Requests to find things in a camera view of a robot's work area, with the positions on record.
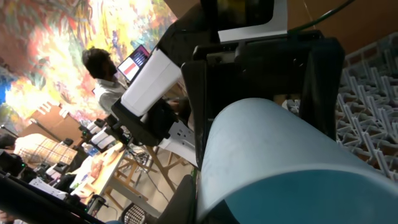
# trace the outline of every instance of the white lattice structure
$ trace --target white lattice structure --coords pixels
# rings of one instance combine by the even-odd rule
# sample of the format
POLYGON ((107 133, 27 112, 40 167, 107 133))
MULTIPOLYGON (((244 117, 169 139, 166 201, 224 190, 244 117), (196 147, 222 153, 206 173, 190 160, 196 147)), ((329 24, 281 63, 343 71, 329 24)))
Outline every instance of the white lattice structure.
MULTIPOLYGON (((398 183, 398 33, 346 56, 337 142, 398 183)), ((298 113, 300 102, 288 100, 298 113)))

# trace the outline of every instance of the abstract painting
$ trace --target abstract painting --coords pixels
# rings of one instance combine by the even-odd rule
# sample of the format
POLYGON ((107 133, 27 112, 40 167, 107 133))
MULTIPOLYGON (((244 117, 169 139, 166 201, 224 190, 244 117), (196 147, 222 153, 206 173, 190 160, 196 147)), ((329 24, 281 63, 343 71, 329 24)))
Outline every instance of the abstract painting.
POLYGON ((163 0, 0 0, 0 124, 19 132, 46 101, 78 121, 104 117, 81 52, 105 49, 118 65, 176 19, 163 0))

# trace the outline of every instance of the bottle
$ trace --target bottle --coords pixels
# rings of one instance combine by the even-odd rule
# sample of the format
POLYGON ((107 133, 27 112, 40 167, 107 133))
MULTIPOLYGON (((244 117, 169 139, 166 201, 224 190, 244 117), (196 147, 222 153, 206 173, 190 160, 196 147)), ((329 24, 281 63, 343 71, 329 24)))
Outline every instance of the bottle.
POLYGON ((95 156, 101 154, 99 152, 99 150, 97 148, 95 148, 94 146, 92 146, 91 144, 83 143, 81 146, 83 146, 85 153, 87 153, 91 157, 95 157, 95 156))

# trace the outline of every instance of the dark hair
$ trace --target dark hair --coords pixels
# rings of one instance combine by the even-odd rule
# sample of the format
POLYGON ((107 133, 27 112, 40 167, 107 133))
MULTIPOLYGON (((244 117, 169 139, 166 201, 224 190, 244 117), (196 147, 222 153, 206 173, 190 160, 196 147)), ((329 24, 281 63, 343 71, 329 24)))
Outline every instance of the dark hair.
POLYGON ((10 134, 0 134, 0 149, 5 149, 7 146, 15 145, 17 138, 10 134))
POLYGON ((103 64, 109 61, 109 53, 106 50, 92 47, 83 51, 81 61, 93 78, 103 79, 105 76, 103 64))

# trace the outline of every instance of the laptop screen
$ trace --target laptop screen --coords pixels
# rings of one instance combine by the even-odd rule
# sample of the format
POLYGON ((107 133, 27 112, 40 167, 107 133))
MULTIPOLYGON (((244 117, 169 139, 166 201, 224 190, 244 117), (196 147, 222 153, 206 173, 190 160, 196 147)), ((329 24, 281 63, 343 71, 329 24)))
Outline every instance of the laptop screen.
POLYGON ((140 45, 133 53, 128 56, 119 66, 118 70, 131 81, 138 70, 144 65, 144 62, 149 58, 149 52, 144 46, 140 45))

